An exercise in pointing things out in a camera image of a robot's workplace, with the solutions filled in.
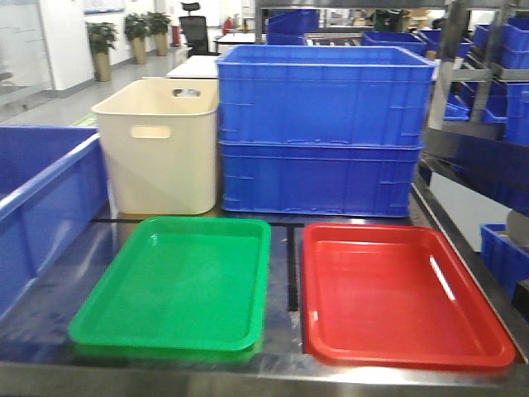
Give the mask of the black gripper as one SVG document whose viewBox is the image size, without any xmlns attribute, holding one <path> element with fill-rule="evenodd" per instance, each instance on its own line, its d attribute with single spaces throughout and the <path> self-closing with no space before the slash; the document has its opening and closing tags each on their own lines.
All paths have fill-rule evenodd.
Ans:
<svg viewBox="0 0 529 397">
<path fill-rule="evenodd" d="M 512 306 L 526 319 L 529 319 L 529 279 L 520 280 L 515 285 Z"/>
</svg>

